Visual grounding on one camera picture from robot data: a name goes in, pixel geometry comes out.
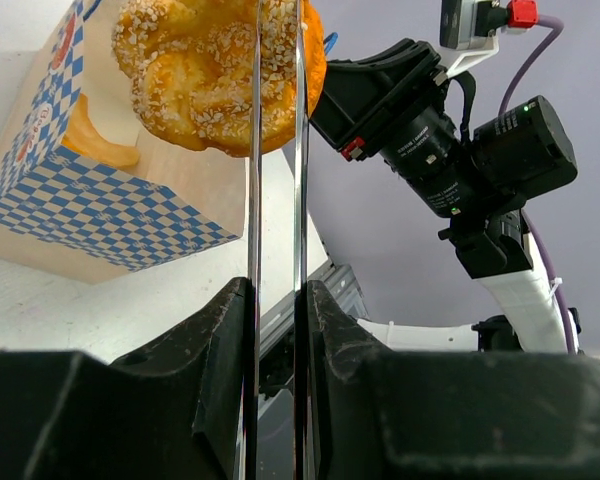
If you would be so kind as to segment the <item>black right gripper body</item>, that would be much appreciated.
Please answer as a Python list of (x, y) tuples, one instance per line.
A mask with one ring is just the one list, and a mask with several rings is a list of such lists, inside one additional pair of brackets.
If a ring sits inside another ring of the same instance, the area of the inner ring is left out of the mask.
[(403, 39), (361, 60), (330, 60), (310, 122), (348, 161), (380, 155), (439, 217), (470, 209), (468, 156), (445, 113), (440, 56)]

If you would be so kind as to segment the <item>left gripper silver tong left finger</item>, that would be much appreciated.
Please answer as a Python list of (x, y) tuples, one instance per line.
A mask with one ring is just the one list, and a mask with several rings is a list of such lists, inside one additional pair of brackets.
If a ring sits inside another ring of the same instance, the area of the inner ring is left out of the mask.
[(247, 286), (243, 322), (242, 438), (239, 477), (257, 477), (257, 428), (259, 413), (259, 355), (261, 318), (261, 189), (262, 189), (262, 106), (261, 106), (261, 25), (262, 3), (255, 3), (252, 109), (250, 118), (249, 209)]

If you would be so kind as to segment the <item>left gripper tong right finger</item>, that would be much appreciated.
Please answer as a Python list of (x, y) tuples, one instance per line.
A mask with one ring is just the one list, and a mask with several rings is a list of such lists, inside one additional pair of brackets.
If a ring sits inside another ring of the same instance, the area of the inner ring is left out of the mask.
[(308, 81), (304, 7), (296, 3), (296, 112), (294, 154), (294, 478), (308, 480), (309, 327), (307, 307), (307, 171), (309, 153)]

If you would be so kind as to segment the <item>large round fake bread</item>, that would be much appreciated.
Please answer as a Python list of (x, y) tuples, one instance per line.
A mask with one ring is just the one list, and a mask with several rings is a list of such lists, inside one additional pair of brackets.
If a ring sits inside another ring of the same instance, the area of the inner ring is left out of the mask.
[(132, 108), (154, 136), (192, 151), (250, 152), (254, 48), (261, 48), (264, 152), (295, 136), (296, 38), (304, 37), (307, 104), (327, 70), (309, 1), (126, 1), (112, 33)]

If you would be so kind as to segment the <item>blue patterned paper bag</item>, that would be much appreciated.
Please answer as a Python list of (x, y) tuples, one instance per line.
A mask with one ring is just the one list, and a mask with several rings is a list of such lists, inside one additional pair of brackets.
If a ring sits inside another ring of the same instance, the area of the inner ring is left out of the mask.
[[(75, 1), (37, 54), (0, 138), (0, 259), (99, 283), (238, 239), (247, 159), (192, 151), (136, 116), (112, 33), (126, 1)], [(115, 169), (64, 147), (82, 93), (106, 140), (136, 147)]]

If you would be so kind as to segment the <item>golden fake croissant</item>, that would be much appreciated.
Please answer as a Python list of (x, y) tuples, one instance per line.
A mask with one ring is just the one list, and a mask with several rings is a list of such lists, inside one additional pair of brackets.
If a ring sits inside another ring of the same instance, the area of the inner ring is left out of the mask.
[(70, 115), (61, 144), (75, 153), (115, 169), (134, 167), (140, 160), (136, 147), (113, 143), (100, 135), (89, 118), (88, 97), (82, 93)]

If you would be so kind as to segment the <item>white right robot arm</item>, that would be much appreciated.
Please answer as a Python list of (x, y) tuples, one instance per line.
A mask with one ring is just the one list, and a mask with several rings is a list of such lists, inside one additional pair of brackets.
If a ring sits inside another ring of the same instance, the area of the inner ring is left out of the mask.
[(541, 95), (472, 128), (475, 95), (470, 72), (405, 39), (362, 60), (329, 61), (311, 123), (348, 161), (380, 156), (448, 221), (440, 239), (491, 293), (522, 350), (574, 353), (576, 320), (524, 211), (576, 179), (572, 143)]

